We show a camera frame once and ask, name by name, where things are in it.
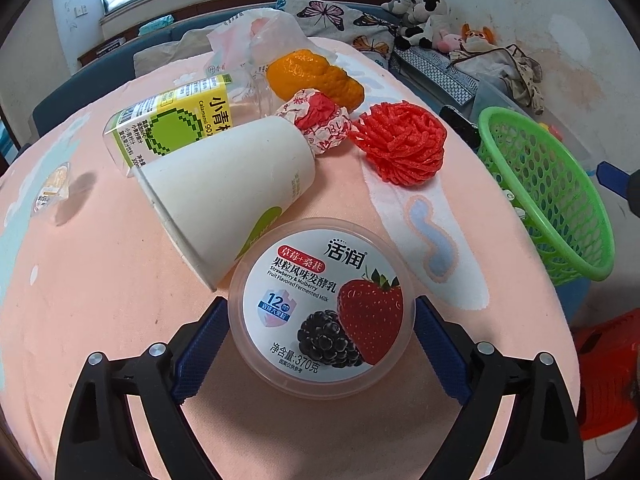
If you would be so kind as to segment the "red mesh net ball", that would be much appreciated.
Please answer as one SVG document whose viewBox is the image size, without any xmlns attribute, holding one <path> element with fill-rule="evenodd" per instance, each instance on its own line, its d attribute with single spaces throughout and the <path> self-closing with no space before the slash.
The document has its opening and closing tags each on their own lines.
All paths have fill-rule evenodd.
<svg viewBox="0 0 640 480">
<path fill-rule="evenodd" d="M 352 124 L 348 136 L 384 182 L 403 188 L 431 180 L 444 163 L 445 126 L 407 101 L 374 104 Z"/>
</svg>

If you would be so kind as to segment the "small clear jelly cup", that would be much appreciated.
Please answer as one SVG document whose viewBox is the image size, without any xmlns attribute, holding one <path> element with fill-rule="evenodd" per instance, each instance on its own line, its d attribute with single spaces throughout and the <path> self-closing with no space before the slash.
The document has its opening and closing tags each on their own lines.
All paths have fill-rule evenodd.
<svg viewBox="0 0 640 480">
<path fill-rule="evenodd" d="M 44 180 L 32 203 L 32 216 L 54 214 L 55 208 L 70 197 L 72 172 L 70 163 L 57 166 Z"/>
</svg>

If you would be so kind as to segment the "translucent yogurt tub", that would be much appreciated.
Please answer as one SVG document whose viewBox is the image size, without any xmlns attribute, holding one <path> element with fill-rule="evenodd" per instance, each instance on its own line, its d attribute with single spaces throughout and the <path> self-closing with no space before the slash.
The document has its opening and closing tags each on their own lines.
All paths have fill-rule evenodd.
<svg viewBox="0 0 640 480">
<path fill-rule="evenodd" d="M 352 222 L 310 218 L 270 231 L 229 288 L 235 347 L 265 382 L 301 398 L 352 396 L 406 351 L 416 318 L 400 255 Z"/>
</svg>

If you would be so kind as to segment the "white paper cup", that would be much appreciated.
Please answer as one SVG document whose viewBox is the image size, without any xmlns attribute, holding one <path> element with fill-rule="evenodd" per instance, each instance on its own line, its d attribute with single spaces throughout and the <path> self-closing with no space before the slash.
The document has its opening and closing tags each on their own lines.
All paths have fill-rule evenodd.
<svg viewBox="0 0 640 480">
<path fill-rule="evenodd" d="M 269 116 L 189 144 L 134 170 L 182 260 L 217 288 L 250 246 L 314 183 L 314 154 Z"/>
</svg>

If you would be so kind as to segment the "red white wrapper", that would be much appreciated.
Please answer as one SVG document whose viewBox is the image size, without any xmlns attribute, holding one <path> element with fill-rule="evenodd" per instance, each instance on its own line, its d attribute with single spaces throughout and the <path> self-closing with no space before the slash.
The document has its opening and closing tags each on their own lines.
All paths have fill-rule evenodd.
<svg viewBox="0 0 640 480">
<path fill-rule="evenodd" d="M 337 148 L 352 131 L 347 108 L 337 105 L 316 89 L 297 91 L 277 109 L 276 116 L 284 118 L 302 133 L 314 156 Z"/>
</svg>

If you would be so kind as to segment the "yellow green juice box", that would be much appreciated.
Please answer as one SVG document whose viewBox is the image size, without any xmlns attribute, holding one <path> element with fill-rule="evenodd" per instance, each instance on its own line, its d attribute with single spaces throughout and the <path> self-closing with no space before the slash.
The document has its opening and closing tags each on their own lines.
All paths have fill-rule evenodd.
<svg viewBox="0 0 640 480">
<path fill-rule="evenodd" d="M 114 114 L 103 137 L 124 176 L 233 126 L 232 77 L 217 74 L 150 96 Z"/>
</svg>

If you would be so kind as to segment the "orange peel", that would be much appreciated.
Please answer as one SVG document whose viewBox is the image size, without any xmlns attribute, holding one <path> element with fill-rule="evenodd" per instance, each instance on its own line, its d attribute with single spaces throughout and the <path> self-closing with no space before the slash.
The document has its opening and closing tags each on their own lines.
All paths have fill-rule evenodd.
<svg viewBox="0 0 640 480">
<path fill-rule="evenodd" d="M 311 50 L 293 51 L 273 61 L 266 70 L 271 90 L 283 101 L 300 90 L 318 90 L 349 113 L 364 101 L 363 86 L 341 67 Z"/>
</svg>

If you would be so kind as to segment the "red plastic stool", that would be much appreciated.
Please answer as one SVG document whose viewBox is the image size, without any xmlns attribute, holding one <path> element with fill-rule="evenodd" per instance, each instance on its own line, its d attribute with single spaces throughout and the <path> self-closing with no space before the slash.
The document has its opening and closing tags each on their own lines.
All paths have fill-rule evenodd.
<svg viewBox="0 0 640 480">
<path fill-rule="evenodd" d="M 582 440 L 610 434 L 638 417 L 639 311 L 574 330 L 580 399 L 577 414 Z"/>
</svg>

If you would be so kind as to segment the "beige crumpled cloth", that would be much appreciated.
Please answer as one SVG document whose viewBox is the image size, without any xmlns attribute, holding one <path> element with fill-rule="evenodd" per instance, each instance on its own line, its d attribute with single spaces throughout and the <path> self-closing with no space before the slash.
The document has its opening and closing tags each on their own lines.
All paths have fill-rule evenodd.
<svg viewBox="0 0 640 480">
<path fill-rule="evenodd" d="M 483 53 L 457 50 L 449 55 L 450 64 L 475 79 L 495 84 L 500 82 L 506 94 L 520 107 L 535 115 L 546 110 L 540 85 L 544 79 L 542 66 L 516 44 L 495 47 Z"/>
</svg>

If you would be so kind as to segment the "pink patterned tablecloth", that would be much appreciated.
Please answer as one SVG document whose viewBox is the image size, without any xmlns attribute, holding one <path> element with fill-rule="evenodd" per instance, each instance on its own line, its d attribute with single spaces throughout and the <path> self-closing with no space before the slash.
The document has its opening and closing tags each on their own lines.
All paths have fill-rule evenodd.
<svg viewBox="0 0 640 480">
<path fill-rule="evenodd" d="M 201 78 L 209 59 L 172 62 L 123 84 L 46 134 L 2 177 L 1 406 L 42 478 L 54 475 L 87 356 L 137 356 L 214 299 L 102 136 L 113 114 Z M 70 197 L 54 214 L 33 217 L 40 186 L 64 162 Z M 507 356 L 551 353 L 578 396 L 577 354 L 555 289 L 503 192 L 454 132 L 442 169 L 423 188 L 382 182 L 348 142 L 320 156 L 314 185 L 283 214 L 308 217 L 354 222 L 395 245 L 416 292 L 444 318 Z M 335 401 L 273 388 L 226 340 L 183 409 L 227 479 L 415 479 L 460 406 L 416 340 L 376 385 Z"/>
</svg>

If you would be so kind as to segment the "orange fox plush toy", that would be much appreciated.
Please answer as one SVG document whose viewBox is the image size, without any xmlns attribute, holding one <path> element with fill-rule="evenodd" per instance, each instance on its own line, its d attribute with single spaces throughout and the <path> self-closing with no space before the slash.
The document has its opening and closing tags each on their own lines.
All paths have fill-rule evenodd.
<svg viewBox="0 0 640 480">
<path fill-rule="evenodd" d="M 483 53 L 497 47 L 495 35 L 489 27 L 474 29 L 464 23 L 461 29 L 461 47 L 466 52 Z"/>
</svg>

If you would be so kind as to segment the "pink pig plush toy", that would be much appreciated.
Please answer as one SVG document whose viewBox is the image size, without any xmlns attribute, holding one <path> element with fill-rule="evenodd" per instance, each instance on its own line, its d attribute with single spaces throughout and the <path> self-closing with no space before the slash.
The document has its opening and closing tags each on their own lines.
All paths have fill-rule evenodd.
<svg viewBox="0 0 640 480">
<path fill-rule="evenodd" d="M 448 34 L 440 34 L 433 42 L 433 47 L 441 54 L 450 54 L 451 52 L 460 50 L 463 44 L 463 38 L 460 35 L 448 32 Z"/>
</svg>

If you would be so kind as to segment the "cow plush toy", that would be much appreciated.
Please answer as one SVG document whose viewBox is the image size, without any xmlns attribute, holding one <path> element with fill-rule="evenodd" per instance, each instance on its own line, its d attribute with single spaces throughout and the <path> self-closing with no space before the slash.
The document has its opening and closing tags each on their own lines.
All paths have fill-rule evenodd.
<svg viewBox="0 0 640 480">
<path fill-rule="evenodd" d="M 401 16 L 401 23 L 395 38 L 397 50 L 433 49 L 434 40 L 450 25 L 448 3 L 446 0 L 419 0 L 411 12 Z"/>
</svg>

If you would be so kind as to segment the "grey plush toy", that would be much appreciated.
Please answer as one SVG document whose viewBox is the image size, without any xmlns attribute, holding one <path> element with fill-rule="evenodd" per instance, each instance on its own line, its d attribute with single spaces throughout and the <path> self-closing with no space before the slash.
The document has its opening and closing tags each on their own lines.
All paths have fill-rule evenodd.
<svg viewBox="0 0 640 480">
<path fill-rule="evenodd" d="M 419 0 L 390 0 L 381 4 L 381 8 L 396 16 L 405 16 L 419 3 Z"/>
</svg>

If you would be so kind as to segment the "butterfly print pillow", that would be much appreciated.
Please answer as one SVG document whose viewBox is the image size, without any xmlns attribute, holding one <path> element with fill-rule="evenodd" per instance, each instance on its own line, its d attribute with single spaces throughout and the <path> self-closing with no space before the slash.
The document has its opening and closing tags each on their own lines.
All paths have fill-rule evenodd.
<svg viewBox="0 0 640 480">
<path fill-rule="evenodd" d="M 324 0 L 277 0 L 276 9 L 293 15 L 308 37 L 344 42 L 381 66 L 390 62 L 398 18 L 383 9 Z"/>
</svg>

